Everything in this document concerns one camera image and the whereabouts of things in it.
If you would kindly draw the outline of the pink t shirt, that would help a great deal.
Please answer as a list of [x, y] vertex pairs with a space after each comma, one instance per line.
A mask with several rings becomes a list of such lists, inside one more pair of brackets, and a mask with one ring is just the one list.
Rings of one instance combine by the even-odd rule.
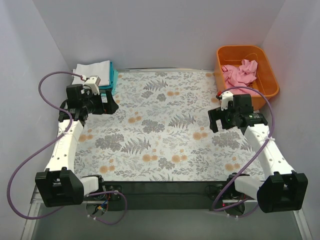
[[227, 88], [247, 87], [257, 79], [258, 63], [255, 60], [243, 59], [240, 66], [223, 65], [222, 75]]

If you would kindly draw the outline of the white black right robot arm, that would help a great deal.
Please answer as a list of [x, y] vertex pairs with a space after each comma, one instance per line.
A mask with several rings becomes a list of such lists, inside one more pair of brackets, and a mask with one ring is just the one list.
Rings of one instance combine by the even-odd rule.
[[232, 199], [244, 194], [256, 200], [264, 213], [300, 210], [308, 179], [286, 161], [272, 137], [273, 127], [261, 113], [254, 112], [251, 95], [225, 91], [216, 97], [221, 100], [221, 106], [208, 111], [210, 129], [218, 132], [217, 121], [220, 121], [224, 130], [234, 127], [241, 130], [255, 151], [253, 159], [259, 160], [265, 180], [244, 175], [241, 169], [227, 181], [213, 203], [217, 204], [226, 191]]

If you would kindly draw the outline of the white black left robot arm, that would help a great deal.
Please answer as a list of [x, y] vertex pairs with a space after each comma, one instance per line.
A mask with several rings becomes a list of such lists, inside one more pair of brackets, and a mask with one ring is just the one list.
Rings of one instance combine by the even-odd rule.
[[89, 194], [95, 200], [106, 196], [99, 174], [77, 177], [74, 171], [77, 145], [90, 114], [112, 115], [119, 106], [110, 89], [99, 90], [94, 84], [72, 84], [66, 88], [67, 99], [60, 105], [58, 141], [43, 172], [35, 183], [46, 207], [79, 205]]

